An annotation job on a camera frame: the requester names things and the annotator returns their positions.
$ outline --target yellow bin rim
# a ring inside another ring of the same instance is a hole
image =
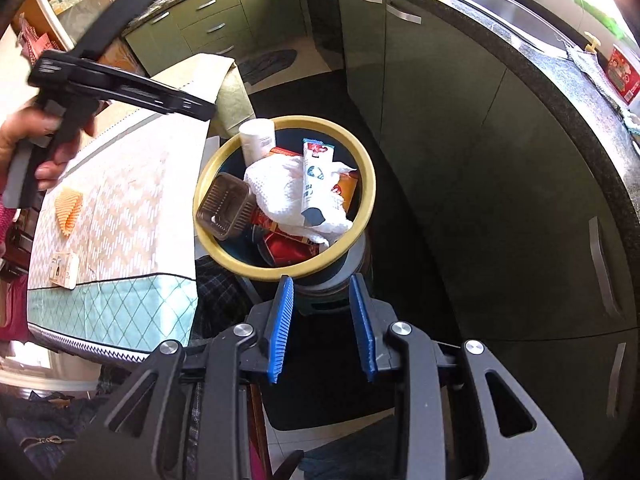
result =
[[[335,260],[340,258],[355,243],[362,234],[371,213],[373,204],[376,200],[376,173],[373,169],[373,163],[369,157],[369,153],[364,149],[356,137],[345,130],[338,124],[332,123],[318,117],[309,117],[304,115],[291,115],[284,117],[276,117],[272,119],[276,130],[284,130],[286,128],[304,128],[306,130],[315,130],[330,136],[340,142],[353,156],[356,161],[358,170],[360,171],[360,181],[362,184],[362,196],[360,199],[360,207],[353,221],[353,226],[331,247],[324,252],[314,256],[306,262],[295,264],[287,267],[255,267],[246,264],[228,254],[213,236],[209,235],[196,220],[196,213],[200,206],[200,202],[204,199],[213,178],[218,174],[222,164],[231,156],[235,150],[240,148],[240,136],[236,135],[229,139],[219,150],[209,159],[205,166],[198,183],[196,191],[193,195],[193,223],[196,227],[196,234],[200,243],[207,250],[210,256],[216,260],[225,269],[230,270],[240,276],[245,276],[251,280],[260,282],[277,282],[283,274],[295,278],[308,276],[318,270],[324,269],[331,265]]]

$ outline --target white tissue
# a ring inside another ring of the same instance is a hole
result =
[[[342,208],[344,199],[331,191],[340,180],[341,173],[353,171],[341,162],[332,162],[325,176],[331,183],[322,197],[324,222],[315,227],[304,227],[302,210],[302,156],[275,153],[254,162],[244,172],[244,181],[256,197],[258,207],[284,232],[304,236],[325,250],[337,242],[353,224],[347,220]]]

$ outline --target metal screw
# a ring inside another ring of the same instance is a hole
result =
[[[469,341],[467,341],[465,343],[465,348],[467,352],[473,355],[480,355],[482,352],[484,352],[484,345],[481,342],[476,341],[475,339],[470,339]]]
[[[391,325],[391,330],[398,335],[409,335],[411,333],[411,325],[404,321],[396,321]]]
[[[240,323],[234,327],[234,334],[236,334],[238,337],[247,337],[252,333],[254,333],[254,327],[252,327],[248,323]]]
[[[167,354],[167,355],[175,354],[177,349],[178,349],[177,341],[169,340],[169,341],[163,341],[160,343],[160,351],[163,354]]]

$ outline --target kitchen sink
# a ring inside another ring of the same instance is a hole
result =
[[[527,43],[546,54],[566,57],[566,45],[574,45],[564,34],[514,0],[469,0],[476,8],[503,23]]]
[[[567,58],[564,34],[514,0],[460,0],[508,28],[518,38],[555,57]]]

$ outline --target human hand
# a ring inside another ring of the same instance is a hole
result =
[[[54,132],[60,126],[61,119],[56,116],[44,113],[31,103],[17,112],[10,114],[0,125],[0,191],[6,185],[6,176],[9,170],[9,163],[14,154],[15,145],[20,139],[26,137],[43,137]],[[84,127],[84,131],[93,136],[95,127],[94,119]],[[65,171],[67,163],[76,156],[80,147],[80,133],[74,140],[61,144],[53,160],[43,162],[36,168],[35,177],[38,180],[38,189],[49,189],[56,185],[60,175]]]

